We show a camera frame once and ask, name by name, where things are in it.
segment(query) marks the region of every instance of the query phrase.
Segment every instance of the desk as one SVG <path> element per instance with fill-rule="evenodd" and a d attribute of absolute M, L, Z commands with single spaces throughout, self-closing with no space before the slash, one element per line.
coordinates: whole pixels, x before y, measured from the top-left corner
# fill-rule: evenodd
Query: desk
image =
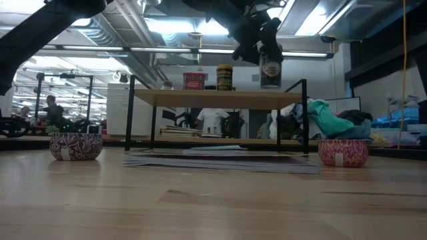
<path fill-rule="evenodd" d="M 129 110 L 127 112 L 127 127 L 125 138 L 125 150 L 130 150 L 133 98 L 136 96 L 142 101 L 153 106 L 151 119 L 151 148 L 155 142 L 155 119 L 157 107 L 196 107 L 196 108 L 230 108 L 230 109 L 261 109 L 280 110 L 292 103 L 302 102 L 303 126 L 304 126 L 304 154 L 308 154 L 308 114 L 307 114 L 307 80 L 299 80 L 292 85 L 285 93 L 267 91 L 190 91 L 190 90 L 158 90 L 158 89 L 135 89 L 136 76 L 132 75 L 129 88 Z M 289 93 L 290 90 L 301 84 L 302 93 Z M 281 129 L 280 121 L 277 121 L 278 129 Z M 276 144 L 278 151 L 281 147 L 281 135 L 278 131 Z"/>

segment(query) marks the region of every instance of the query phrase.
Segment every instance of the fluorescent light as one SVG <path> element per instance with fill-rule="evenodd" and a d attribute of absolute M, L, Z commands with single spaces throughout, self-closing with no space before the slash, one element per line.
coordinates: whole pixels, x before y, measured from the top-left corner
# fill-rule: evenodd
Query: fluorescent light
<path fill-rule="evenodd" d="M 286 6 L 283 8 L 282 13 L 280 13 L 279 19 L 280 21 L 285 21 L 286 17 L 288 16 L 289 12 L 291 11 L 291 8 L 294 6 L 295 0 L 289 0 L 286 3 Z"/>
<path fill-rule="evenodd" d="M 46 49 L 46 50 L 56 50 L 56 46 L 54 45 L 46 45 L 44 47 L 42 47 L 42 49 Z"/>
<path fill-rule="evenodd" d="M 32 103 L 27 102 L 27 101 L 23 101 L 21 104 L 25 105 L 25 106 L 32 106 L 33 105 Z"/>
<path fill-rule="evenodd" d="M 315 35 L 322 29 L 327 20 L 326 10 L 323 7 L 317 6 L 302 23 L 295 36 Z"/>
<path fill-rule="evenodd" d="M 229 49 L 199 49 L 199 53 L 233 54 L 234 50 L 229 50 Z"/>
<path fill-rule="evenodd" d="M 131 47 L 131 51 L 148 53 L 191 53 L 191 49 L 167 47 Z"/>
<path fill-rule="evenodd" d="M 283 22 L 285 21 L 286 17 L 288 16 L 289 12 L 291 11 L 291 8 L 294 6 L 295 0 L 289 0 L 286 3 L 286 6 L 281 7 L 275 7 L 267 10 L 268 15 L 271 19 L 274 17 L 277 17 L 282 23 L 280 24 L 279 28 L 283 25 Z"/>
<path fill-rule="evenodd" d="M 200 23 L 196 31 L 203 33 L 203 35 L 228 35 L 228 30 L 214 20 L 209 21 L 209 23 L 205 21 Z"/>
<path fill-rule="evenodd" d="M 357 3 L 357 0 L 353 0 L 349 2 L 326 26 L 322 28 L 322 30 L 319 31 L 319 34 L 324 34 L 327 30 L 329 30 L 330 27 L 332 27 L 333 24 L 335 24 L 341 17 L 348 11 L 353 5 Z"/>
<path fill-rule="evenodd" d="M 91 58 L 91 57 L 67 57 L 70 63 L 75 64 L 79 68 L 88 69 L 91 71 L 94 70 L 108 70 L 108 71 L 128 71 L 129 67 L 121 64 L 116 59 L 110 57 L 105 58 Z"/>
<path fill-rule="evenodd" d="M 12 13 L 26 13 L 33 14 L 44 6 L 43 1 L 34 1 L 34 0 L 8 0 L 1 1 L 1 12 L 12 12 Z"/>
<path fill-rule="evenodd" d="M 88 19 L 79 19 L 75 21 L 71 26 L 73 27 L 87 27 L 91 24 L 92 20 L 90 18 Z"/>
<path fill-rule="evenodd" d="M 63 46 L 64 50 L 80 51 L 123 51 L 123 47 L 99 47 L 99 46 Z"/>
<path fill-rule="evenodd" d="M 37 97 L 34 96 L 13 96 L 14 99 L 37 99 Z M 86 97 L 57 97 L 56 100 L 58 101 L 87 101 Z M 107 103 L 107 99 L 91 99 L 93 102 L 96 103 Z"/>
<path fill-rule="evenodd" d="M 70 69 L 70 70 L 76 69 L 75 65 L 70 64 L 69 62 L 62 60 L 59 57 L 43 57 L 43 58 L 54 63 L 57 66 L 64 68 L 64 69 Z"/>
<path fill-rule="evenodd" d="M 284 57 L 327 57 L 327 53 L 297 53 L 297 52 L 282 52 Z"/>
<path fill-rule="evenodd" d="M 145 19 L 150 31 L 160 34 L 171 33 L 191 33 L 194 32 L 194 27 L 189 21 L 165 21 Z"/>

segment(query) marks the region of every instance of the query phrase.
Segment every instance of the teal cloth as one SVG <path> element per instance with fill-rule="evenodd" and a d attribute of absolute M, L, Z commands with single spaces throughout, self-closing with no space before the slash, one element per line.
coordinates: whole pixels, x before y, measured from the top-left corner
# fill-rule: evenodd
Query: teal cloth
<path fill-rule="evenodd" d="M 311 117 L 326 136 L 343 133 L 354 128 L 354 124 L 351 121 L 335 116 L 329 110 L 329 103 L 323 100 L 313 101 L 308 107 Z"/>

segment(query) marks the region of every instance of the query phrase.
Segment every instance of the yellow cable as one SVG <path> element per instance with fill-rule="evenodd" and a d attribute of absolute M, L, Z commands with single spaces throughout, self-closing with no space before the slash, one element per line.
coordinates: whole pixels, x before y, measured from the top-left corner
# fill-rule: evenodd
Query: yellow cable
<path fill-rule="evenodd" d="M 402 93 L 402 122 L 400 123 L 400 132 L 399 132 L 399 144 L 398 149 L 400 149 L 400 140 L 402 138 L 404 120 L 405 120 L 405 91 L 406 91 L 406 62 L 408 61 L 408 46 L 406 45 L 406 0 L 403 0 L 403 51 L 404 51 L 404 60 L 403 60 L 403 93 Z"/>

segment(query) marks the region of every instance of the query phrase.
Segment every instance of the person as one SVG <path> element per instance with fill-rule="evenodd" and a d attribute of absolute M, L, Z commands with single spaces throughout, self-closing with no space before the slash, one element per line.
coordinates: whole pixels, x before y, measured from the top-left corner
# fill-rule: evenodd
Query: person
<path fill-rule="evenodd" d="M 204 132 L 221 134 L 221 118 L 229 116 L 223 109 L 204 108 L 201 110 L 197 120 L 203 121 Z"/>
<path fill-rule="evenodd" d="M 46 118 L 52 125 L 58 124 L 63 120 L 62 114 L 64 108 L 56 104 L 56 97 L 49 95 L 46 98 L 47 106 L 43 111 L 47 112 Z"/>
<path fill-rule="evenodd" d="M 30 112 L 30 108 L 29 107 L 23 107 L 21 109 L 21 114 L 19 115 L 20 117 L 24 118 L 24 119 L 28 119 L 28 114 Z"/>

